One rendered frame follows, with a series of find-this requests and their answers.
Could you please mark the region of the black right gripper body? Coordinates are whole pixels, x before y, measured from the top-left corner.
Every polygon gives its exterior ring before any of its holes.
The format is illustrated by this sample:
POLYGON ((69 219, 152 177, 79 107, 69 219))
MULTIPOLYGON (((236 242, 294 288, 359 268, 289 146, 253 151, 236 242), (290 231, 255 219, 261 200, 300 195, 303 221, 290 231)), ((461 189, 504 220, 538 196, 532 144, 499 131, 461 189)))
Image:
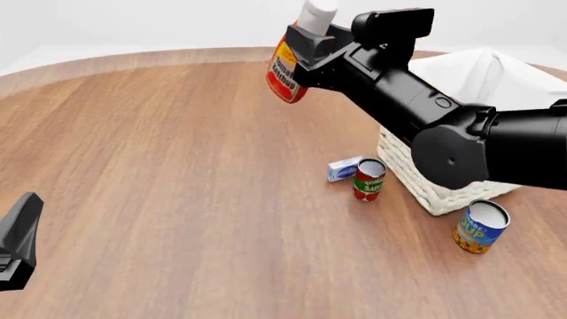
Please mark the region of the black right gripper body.
POLYGON ((374 83, 385 71, 399 66, 400 44, 364 47, 352 42, 316 63, 300 60, 293 79, 303 87, 340 92, 358 82, 374 83))

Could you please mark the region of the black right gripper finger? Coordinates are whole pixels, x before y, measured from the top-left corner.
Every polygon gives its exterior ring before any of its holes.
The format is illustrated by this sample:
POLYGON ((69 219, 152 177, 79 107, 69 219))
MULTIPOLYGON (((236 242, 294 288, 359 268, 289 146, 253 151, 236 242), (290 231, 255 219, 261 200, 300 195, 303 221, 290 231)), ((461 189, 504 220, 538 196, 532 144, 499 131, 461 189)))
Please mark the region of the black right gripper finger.
POLYGON ((332 53, 335 37, 313 34, 300 26, 289 25, 285 41, 298 62, 312 66, 332 53))
POLYGON ((351 29, 341 26, 329 26, 327 36, 334 37, 331 46, 333 51, 339 51, 353 41, 351 29))

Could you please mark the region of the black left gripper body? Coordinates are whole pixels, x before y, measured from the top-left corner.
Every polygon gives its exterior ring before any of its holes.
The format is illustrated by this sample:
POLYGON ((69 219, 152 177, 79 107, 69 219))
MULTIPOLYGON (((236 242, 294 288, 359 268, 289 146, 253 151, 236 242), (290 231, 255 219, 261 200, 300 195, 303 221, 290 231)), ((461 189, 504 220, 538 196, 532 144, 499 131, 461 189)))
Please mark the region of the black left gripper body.
POLYGON ((34 270, 34 261, 0 248, 0 292, 23 290, 34 270))

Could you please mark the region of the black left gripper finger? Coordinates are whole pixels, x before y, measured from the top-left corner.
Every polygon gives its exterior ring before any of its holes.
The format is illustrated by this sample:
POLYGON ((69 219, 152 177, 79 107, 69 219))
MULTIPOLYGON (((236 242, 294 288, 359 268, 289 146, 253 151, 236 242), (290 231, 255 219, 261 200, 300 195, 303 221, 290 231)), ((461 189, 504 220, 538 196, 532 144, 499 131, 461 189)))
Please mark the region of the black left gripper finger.
POLYGON ((35 239, 43 210, 43 201, 36 193, 21 196, 0 219, 0 255, 36 266, 35 239))

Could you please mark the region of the red tomato ketchup bottle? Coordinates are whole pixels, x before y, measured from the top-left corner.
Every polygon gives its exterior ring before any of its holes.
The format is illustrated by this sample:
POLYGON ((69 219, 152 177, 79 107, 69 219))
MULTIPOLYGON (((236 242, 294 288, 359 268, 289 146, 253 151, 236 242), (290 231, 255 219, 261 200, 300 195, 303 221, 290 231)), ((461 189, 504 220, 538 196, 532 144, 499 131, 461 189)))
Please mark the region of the red tomato ketchup bottle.
MULTIPOLYGON (((338 0, 304 0, 299 17, 292 23, 311 34, 325 36, 338 11, 338 0)), ((269 88, 285 103, 297 103, 307 92, 292 79, 297 58, 284 35, 268 65, 269 88)))

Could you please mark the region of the white woven basket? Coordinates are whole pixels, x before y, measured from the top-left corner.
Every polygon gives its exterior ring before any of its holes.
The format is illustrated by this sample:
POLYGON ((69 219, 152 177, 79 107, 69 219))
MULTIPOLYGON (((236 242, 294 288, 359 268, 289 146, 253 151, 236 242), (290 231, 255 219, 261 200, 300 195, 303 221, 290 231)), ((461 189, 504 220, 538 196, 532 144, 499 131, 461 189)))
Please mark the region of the white woven basket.
POLYGON ((509 183, 482 182, 451 191, 435 185, 417 171, 409 147, 384 127, 378 130, 377 155, 416 201, 433 216, 462 209, 475 199, 496 198, 520 188, 509 183))

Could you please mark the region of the white cloth basket liner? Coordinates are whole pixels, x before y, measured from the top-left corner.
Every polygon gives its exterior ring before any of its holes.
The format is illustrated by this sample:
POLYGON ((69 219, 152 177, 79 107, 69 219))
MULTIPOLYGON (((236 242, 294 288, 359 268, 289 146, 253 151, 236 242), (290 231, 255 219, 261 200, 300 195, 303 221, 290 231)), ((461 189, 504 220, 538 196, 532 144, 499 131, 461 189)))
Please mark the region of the white cloth basket liner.
POLYGON ((499 111, 549 108, 567 99, 567 82, 488 48, 415 59, 409 70, 461 103, 499 111))

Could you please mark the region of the small blue white food box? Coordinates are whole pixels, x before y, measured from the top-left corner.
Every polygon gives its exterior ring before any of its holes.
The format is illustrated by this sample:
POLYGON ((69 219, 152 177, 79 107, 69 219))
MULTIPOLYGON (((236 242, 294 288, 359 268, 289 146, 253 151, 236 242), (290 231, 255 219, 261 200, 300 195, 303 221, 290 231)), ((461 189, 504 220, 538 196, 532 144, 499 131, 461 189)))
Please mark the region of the small blue white food box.
POLYGON ((362 156, 357 156, 351 159, 342 159, 327 164, 327 180, 329 183, 334 183, 339 180, 345 180, 353 177, 357 171, 358 164, 362 160, 362 156))

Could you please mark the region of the red green tomato sauce can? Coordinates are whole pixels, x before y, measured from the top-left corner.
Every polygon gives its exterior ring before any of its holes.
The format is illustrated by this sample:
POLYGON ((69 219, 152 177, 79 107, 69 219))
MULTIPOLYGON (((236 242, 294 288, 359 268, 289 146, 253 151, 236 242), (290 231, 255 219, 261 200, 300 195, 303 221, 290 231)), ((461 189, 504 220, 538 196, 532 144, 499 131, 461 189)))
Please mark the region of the red green tomato sauce can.
POLYGON ((362 159, 353 177, 353 195, 361 201, 374 201, 383 188, 386 171, 382 160, 362 159))

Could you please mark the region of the blue yellow alphabet soup can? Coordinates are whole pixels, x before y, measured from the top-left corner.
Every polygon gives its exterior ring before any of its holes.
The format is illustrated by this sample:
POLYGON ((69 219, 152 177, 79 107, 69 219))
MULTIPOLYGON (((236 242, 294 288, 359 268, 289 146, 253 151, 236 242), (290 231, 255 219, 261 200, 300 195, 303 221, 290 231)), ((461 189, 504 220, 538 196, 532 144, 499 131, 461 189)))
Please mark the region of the blue yellow alphabet soup can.
POLYGON ((454 241, 467 252, 484 254, 509 225, 510 215, 502 206, 476 199, 455 226, 454 241))

